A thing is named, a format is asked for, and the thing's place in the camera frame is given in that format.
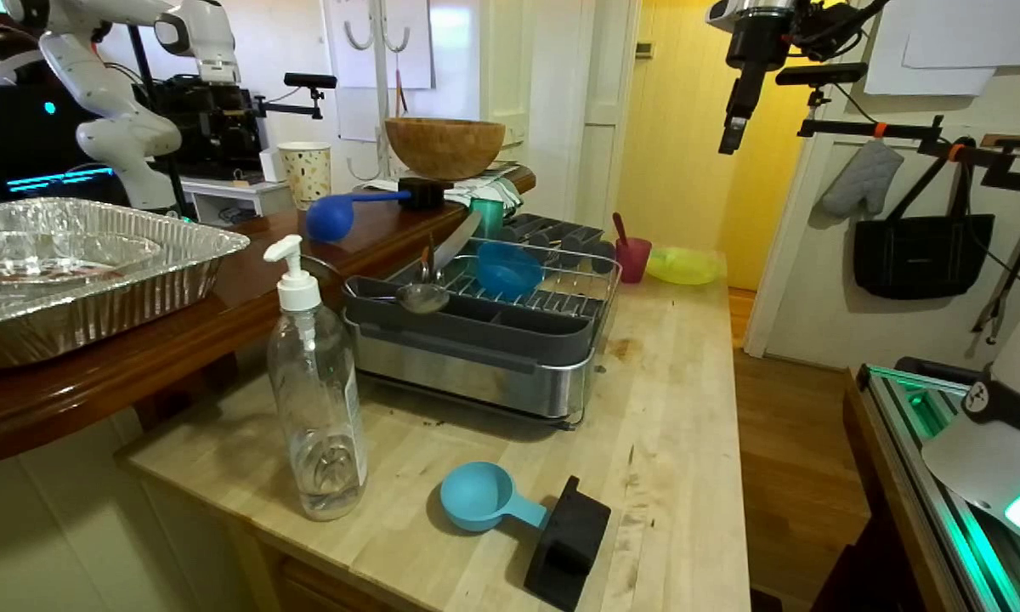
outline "wooden countertop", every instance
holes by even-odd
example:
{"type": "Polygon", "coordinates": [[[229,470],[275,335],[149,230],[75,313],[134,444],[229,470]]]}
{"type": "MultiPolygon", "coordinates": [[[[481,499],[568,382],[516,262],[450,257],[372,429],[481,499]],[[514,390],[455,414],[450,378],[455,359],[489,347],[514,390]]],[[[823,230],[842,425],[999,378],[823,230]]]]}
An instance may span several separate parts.
{"type": "MultiPolygon", "coordinates": [[[[357,207],[357,227],[342,244],[313,247],[313,260],[325,262],[328,300],[342,292],[342,275],[391,272],[414,260],[427,243],[445,237],[461,223],[462,207],[357,207]]],[[[241,230],[251,244],[223,262],[213,291],[201,302],[67,359],[0,370],[0,461],[80,431],[264,340],[280,320],[275,279],[284,268],[264,266],[263,253],[275,237],[301,230],[301,216],[258,218],[241,230]]]]}
{"type": "Polygon", "coordinates": [[[535,431],[499,414],[364,388],[372,480],[342,522],[301,515],[264,378],[251,378],[125,454],[263,544],[421,609],[547,609],[527,594],[535,534],[461,534],[437,485],[499,462],[552,505],[568,475],[612,508],[577,609],[747,609],[743,445],[726,291],[618,291],[590,414],[535,431]]]}

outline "pink cup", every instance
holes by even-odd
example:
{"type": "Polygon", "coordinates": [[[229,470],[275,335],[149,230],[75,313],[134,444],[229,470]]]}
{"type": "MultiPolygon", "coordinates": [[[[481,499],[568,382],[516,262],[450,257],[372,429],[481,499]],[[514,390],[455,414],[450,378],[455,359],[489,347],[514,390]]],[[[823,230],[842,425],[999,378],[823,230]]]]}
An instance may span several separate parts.
{"type": "Polygon", "coordinates": [[[644,283],[648,262],[650,262],[650,243],[648,237],[628,237],[616,243],[616,262],[621,268],[621,283],[644,283]]]}

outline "disposable foil pan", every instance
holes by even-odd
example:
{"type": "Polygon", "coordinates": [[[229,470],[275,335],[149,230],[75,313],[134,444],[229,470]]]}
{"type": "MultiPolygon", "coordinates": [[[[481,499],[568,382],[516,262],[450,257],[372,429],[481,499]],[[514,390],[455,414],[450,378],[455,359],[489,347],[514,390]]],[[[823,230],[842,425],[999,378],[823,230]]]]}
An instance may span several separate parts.
{"type": "Polygon", "coordinates": [[[177,313],[207,296],[217,262],[246,244],[234,230],[100,200],[0,206],[0,368],[177,313]]]}

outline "clear plastic bottle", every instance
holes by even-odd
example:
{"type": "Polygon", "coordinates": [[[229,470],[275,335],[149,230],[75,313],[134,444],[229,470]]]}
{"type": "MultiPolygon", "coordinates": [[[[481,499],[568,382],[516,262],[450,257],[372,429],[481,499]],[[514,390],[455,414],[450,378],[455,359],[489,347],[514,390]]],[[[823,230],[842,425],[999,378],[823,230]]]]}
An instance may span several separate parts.
{"type": "Polygon", "coordinates": [[[301,268],[303,237],[291,236],[264,262],[291,262],[280,291],[280,327],[268,340],[268,382],[284,417],[303,515],[347,515],[366,482],[357,374],[342,320],[321,302],[317,279],[301,268]]]}

